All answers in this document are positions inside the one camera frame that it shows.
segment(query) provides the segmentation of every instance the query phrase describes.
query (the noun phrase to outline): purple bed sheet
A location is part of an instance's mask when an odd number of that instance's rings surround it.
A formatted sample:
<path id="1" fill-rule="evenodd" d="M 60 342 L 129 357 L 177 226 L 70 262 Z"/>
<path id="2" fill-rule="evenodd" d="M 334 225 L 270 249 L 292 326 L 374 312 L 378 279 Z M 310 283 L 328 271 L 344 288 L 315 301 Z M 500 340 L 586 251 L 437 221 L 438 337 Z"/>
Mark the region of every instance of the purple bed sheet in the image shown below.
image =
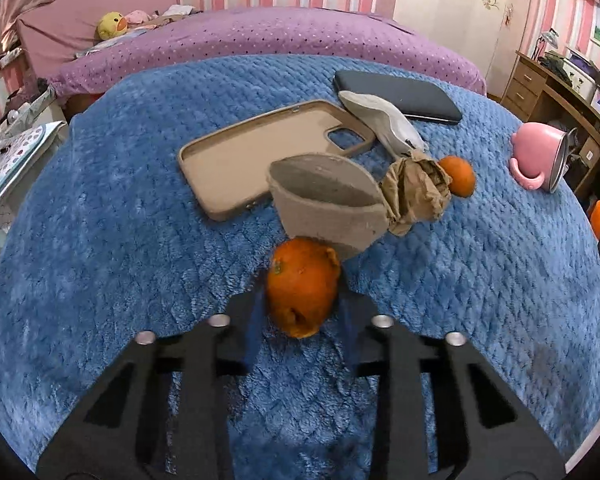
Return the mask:
<path id="1" fill-rule="evenodd" d="M 238 54 L 318 54 L 377 61 L 485 94 L 476 66 L 377 16 L 298 7 L 217 10 L 64 63 L 47 77 L 58 97 L 106 92 L 128 74 Z"/>

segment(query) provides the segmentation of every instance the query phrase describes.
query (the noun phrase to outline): desk drawer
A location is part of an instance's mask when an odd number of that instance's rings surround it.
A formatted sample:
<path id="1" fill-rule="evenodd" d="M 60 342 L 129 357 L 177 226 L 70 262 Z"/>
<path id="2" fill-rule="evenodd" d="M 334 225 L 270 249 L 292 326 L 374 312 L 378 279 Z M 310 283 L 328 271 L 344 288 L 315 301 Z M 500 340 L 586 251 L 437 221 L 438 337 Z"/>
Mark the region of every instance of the desk drawer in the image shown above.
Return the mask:
<path id="1" fill-rule="evenodd" d="M 516 79 L 511 80 L 505 97 L 511 99 L 527 114 L 530 114 L 534 110 L 534 107 L 536 106 L 536 101 L 538 100 L 537 95 L 533 94 L 530 90 L 523 87 L 522 83 L 518 82 Z"/>
<path id="2" fill-rule="evenodd" d="M 539 74 L 531 67 L 519 62 L 513 78 L 519 81 L 522 86 L 531 90 L 534 94 L 540 95 L 542 87 L 546 83 L 546 76 Z"/>
<path id="3" fill-rule="evenodd" d="M 513 102 L 508 97 L 503 98 L 500 104 L 504 106 L 507 110 L 509 110 L 509 112 L 514 114 L 517 118 L 519 118 L 523 123 L 526 123 L 528 121 L 529 114 L 526 113 L 522 108 L 520 108 L 517 104 L 515 104 L 515 102 Z"/>

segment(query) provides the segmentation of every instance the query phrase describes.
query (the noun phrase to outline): blue blanket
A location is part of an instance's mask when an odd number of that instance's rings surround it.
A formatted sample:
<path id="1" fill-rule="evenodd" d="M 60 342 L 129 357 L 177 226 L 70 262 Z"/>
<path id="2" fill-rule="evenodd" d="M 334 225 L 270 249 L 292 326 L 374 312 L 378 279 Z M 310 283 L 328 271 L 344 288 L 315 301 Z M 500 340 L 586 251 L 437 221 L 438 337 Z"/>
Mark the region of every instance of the blue blanket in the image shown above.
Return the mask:
<path id="1" fill-rule="evenodd" d="M 331 79 L 344 68 L 408 74 L 337 57 L 225 57 L 132 75 L 74 118 L 0 258 L 0 430 L 27 464 L 135 332 L 167 336 L 222 311 L 285 238 L 271 205 L 208 220 L 178 149 L 275 108 L 337 102 Z M 434 156 L 472 163 L 475 194 L 349 260 L 350 286 L 417 333 L 468 334 L 568 457 L 600 416 L 596 241 L 565 183 L 549 195 L 510 177 L 516 118 L 435 83 L 464 119 L 415 125 Z M 356 160 L 377 178 L 390 162 L 379 145 Z M 365 478 L 376 382 L 350 376 L 335 325 L 302 341 L 269 326 L 254 372 L 229 386 L 237 479 Z"/>

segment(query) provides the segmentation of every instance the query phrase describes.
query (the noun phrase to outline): pink cushion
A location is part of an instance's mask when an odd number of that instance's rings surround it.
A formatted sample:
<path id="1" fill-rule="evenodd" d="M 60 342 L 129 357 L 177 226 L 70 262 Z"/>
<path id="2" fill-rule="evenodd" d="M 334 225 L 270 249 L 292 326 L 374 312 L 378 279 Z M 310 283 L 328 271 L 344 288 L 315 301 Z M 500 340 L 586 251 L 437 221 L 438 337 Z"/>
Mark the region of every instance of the pink cushion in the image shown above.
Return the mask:
<path id="1" fill-rule="evenodd" d="M 24 12 L 18 35 L 37 77 L 46 77 L 96 43 L 96 26 L 112 11 L 122 15 L 140 9 L 161 14 L 176 0 L 56 0 Z"/>

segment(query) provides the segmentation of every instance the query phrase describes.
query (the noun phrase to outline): beige phone case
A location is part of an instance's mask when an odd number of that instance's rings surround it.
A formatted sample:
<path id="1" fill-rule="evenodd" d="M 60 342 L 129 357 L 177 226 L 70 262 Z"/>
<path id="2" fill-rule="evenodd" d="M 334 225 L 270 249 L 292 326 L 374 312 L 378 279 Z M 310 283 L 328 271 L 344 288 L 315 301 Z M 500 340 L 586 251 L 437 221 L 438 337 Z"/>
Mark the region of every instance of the beige phone case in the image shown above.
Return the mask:
<path id="1" fill-rule="evenodd" d="M 346 128 L 362 142 L 346 150 L 328 135 Z M 353 115 L 327 101 L 280 108 L 186 144 L 178 163 L 209 218 L 222 221 L 269 195 L 267 170 L 281 158 L 301 153 L 354 156 L 376 138 Z"/>

